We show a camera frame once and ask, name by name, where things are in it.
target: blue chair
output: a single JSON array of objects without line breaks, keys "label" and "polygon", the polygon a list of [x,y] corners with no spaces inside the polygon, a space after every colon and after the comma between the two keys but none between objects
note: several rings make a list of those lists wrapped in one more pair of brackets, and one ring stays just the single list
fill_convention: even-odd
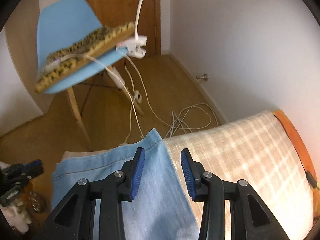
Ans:
[{"label": "blue chair", "polygon": [[[38,74],[41,72],[49,53],[69,47],[101,26],[102,24],[85,0],[61,0],[45,8],[40,13],[37,28]],[[120,50],[125,54],[128,53],[126,48]],[[98,59],[104,65],[110,66],[122,57],[115,49],[112,49]],[[87,139],[89,149],[92,149],[91,142],[82,122],[72,87],[102,71],[104,71],[102,66],[91,62],[43,92],[55,94],[63,90],[67,91],[72,112]],[[143,111],[136,104],[135,108],[143,115]]]}]

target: wooden floor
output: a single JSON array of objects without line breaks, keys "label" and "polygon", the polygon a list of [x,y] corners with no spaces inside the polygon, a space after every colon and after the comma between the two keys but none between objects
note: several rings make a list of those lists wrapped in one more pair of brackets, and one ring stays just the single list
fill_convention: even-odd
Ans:
[{"label": "wooden floor", "polygon": [[[169,55],[145,58],[136,61],[136,65],[143,78],[153,110],[165,122],[171,123],[171,111],[179,114],[187,106],[206,103],[194,83]],[[139,90],[143,97],[141,108],[145,116],[138,115],[143,134],[146,135],[152,128],[156,128],[164,137],[168,127],[152,114],[137,73],[128,62],[127,67],[132,75],[135,89]],[[119,67],[118,71],[132,91],[131,82],[124,67]],[[87,82],[92,81],[95,84],[105,84],[99,75]],[[89,86],[86,85],[74,87],[80,109],[88,89]],[[84,107],[83,121],[94,150],[112,149],[124,142],[129,131],[129,113],[130,103],[122,91],[99,86],[92,87]],[[213,115],[211,113],[210,115],[212,123],[207,129],[216,126]],[[200,110],[192,109],[185,121],[190,127],[202,127],[208,123],[209,118]],[[140,132],[132,115],[132,133],[128,143],[139,140],[141,140]],[[34,179],[33,185],[34,190],[43,195],[49,205],[52,194],[51,174],[65,151],[85,152],[87,149],[84,136],[69,109],[64,92],[54,97],[47,114],[0,138],[0,161],[9,164],[28,163],[34,159],[43,161],[45,172]],[[43,222],[47,215],[48,212],[45,212],[36,217]]]}]

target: beige fabric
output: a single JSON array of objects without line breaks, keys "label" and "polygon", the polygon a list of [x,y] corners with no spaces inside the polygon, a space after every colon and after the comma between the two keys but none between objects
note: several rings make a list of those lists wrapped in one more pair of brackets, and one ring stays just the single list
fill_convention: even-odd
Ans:
[{"label": "beige fabric", "polygon": [[[180,152],[188,148],[223,180],[246,179],[267,204],[291,240],[303,239],[313,224],[313,198],[303,167],[291,141],[276,117],[263,112],[211,130],[164,140],[188,195]],[[76,157],[78,153],[66,153]],[[188,197],[200,225],[202,203]],[[226,203],[226,239],[231,239],[230,208]]]}]

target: light blue cloth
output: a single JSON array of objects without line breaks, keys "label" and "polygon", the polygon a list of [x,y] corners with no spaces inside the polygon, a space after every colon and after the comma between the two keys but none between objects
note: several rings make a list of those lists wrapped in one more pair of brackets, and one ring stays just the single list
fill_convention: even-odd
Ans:
[{"label": "light blue cloth", "polygon": [[[81,178],[95,181],[120,170],[131,160],[137,147],[146,153],[138,195],[133,202],[122,202],[127,240],[198,239],[199,228],[183,192],[168,150],[155,129],[138,143],[117,147],[108,153],[71,158],[57,164],[53,173],[54,208]],[[99,217],[94,221],[94,240],[98,239]]]}]

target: power cord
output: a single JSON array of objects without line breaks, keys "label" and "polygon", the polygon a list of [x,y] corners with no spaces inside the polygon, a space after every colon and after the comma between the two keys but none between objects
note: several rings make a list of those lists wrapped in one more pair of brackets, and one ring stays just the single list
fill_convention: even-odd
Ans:
[{"label": "power cord", "polygon": [[139,16],[140,16],[140,10],[141,10],[141,5],[142,5],[143,0],[139,0],[138,3],[138,9],[137,9],[137,14],[136,14],[136,22],[134,23],[135,29],[134,29],[134,38],[138,39],[138,22],[139,22]]},{"label": "power cord", "polygon": [[[132,96],[131,96],[130,92],[128,91],[128,89],[125,87],[125,85],[124,85],[124,83],[122,82],[122,80],[121,80],[116,74],[114,74],[107,66],[105,66],[101,61],[99,61],[99,60],[97,60],[96,58],[91,57],[91,56],[89,56],[89,55],[85,55],[85,54],[68,54],[68,55],[60,58],[60,60],[61,60],[61,62],[62,62],[62,61],[64,61],[64,60],[67,60],[68,58],[72,58],[72,57],[87,58],[87,59],[89,59],[89,60],[92,60],[92,61],[98,63],[99,65],[101,65],[102,67],[104,67],[105,70],[106,70],[110,75],[114,76],[114,77],[120,82],[120,84],[123,86],[124,90],[125,90],[125,91],[128,93],[128,95],[129,95],[129,98],[130,98],[130,101],[131,101],[131,105],[132,105],[131,107],[133,108],[134,115],[135,115],[135,117],[136,117],[137,124],[138,124],[138,127],[139,127],[139,131],[140,131],[140,133],[141,133],[141,137],[144,138],[143,133],[142,133],[142,130],[141,130],[141,128],[140,128],[139,121],[138,121],[136,109],[134,108]],[[131,77],[129,71],[127,71],[127,73],[128,73],[129,76],[130,76],[132,88],[134,89],[132,77]]]},{"label": "power cord", "polygon": [[[117,51],[118,54],[124,56],[124,58],[127,59],[127,60],[131,63],[131,65],[134,67],[134,69],[135,69],[136,72],[138,73],[138,75],[139,75],[139,77],[140,77],[140,80],[141,80],[141,83],[142,83],[142,86],[143,86],[143,89],[144,89],[144,91],[145,91],[145,93],[146,93],[146,99],[147,99],[148,105],[149,105],[152,113],[154,114],[154,116],[155,116],[158,120],[160,120],[163,124],[169,126],[169,131],[167,132],[165,138],[167,138],[167,136],[168,136],[169,133],[170,133],[170,137],[172,137],[172,136],[175,134],[175,132],[176,132],[177,129],[183,130],[184,133],[186,134],[186,131],[185,131],[186,129],[189,130],[190,132],[192,132],[192,130],[200,130],[200,129],[204,129],[204,128],[208,127],[208,126],[211,124],[212,119],[211,119],[210,115],[209,115],[204,109],[202,109],[201,107],[199,107],[200,105],[207,106],[207,107],[211,110],[211,112],[212,112],[212,114],[213,114],[213,116],[214,116],[214,118],[215,118],[216,124],[217,124],[217,126],[219,126],[219,124],[218,124],[218,119],[217,119],[214,111],[213,111],[212,108],[211,108],[208,104],[206,104],[206,103],[199,103],[199,104],[195,104],[195,105],[186,107],[186,108],[184,108],[184,109],[182,109],[182,110],[180,111],[180,113],[179,113],[178,116],[172,111],[172,123],[171,123],[171,124],[168,124],[168,123],[166,123],[165,121],[163,121],[160,117],[158,117],[158,116],[156,115],[156,113],[153,111],[153,109],[152,109],[152,107],[151,107],[151,105],[150,105],[146,87],[145,87],[145,85],[144,85],[144,82],[143,82],[143,80],[142,80],[141,74],[140,74],[139,70],[137,69],[136,65],[135,65],[135,64],[133,63],[133,61],[128,57],[128,55],[126,55],[125,53],[123,53],[122,51],[120,51],[118,48],[116,48],[116,51]],[[131,80],[131,82],[132,82],[132,87],[133,87],[133,81],[132,81],[132,77],[131,77],[131,75],[130,75],[130,72],[128,71],[127,68],[126,68],[126,71],[127,71],[128,75],[129,75],[129,77],[130,77],[130,80]],[[192,109],[192,108],[198,108],[198,109],[202,110],[203,112],[205,112],[205,113],[209,116],[210,122],[209,122],[207,125],[203,126],[203,127],[190,128],[190,127],[184,122],[184,119],[185,119],[186,115],[188,114],[188,112],[190,111],[190,109]],[[180,119],[181,114],[182,114],[183,111],[185,111],[185,110],[187,110],[187,112],[185,113],[185,115],[183,116],[183,118]],[[131,113],[130,113],[130,131],[129,131],[129,135],[130,135],[130,133],[131,133]]]}]

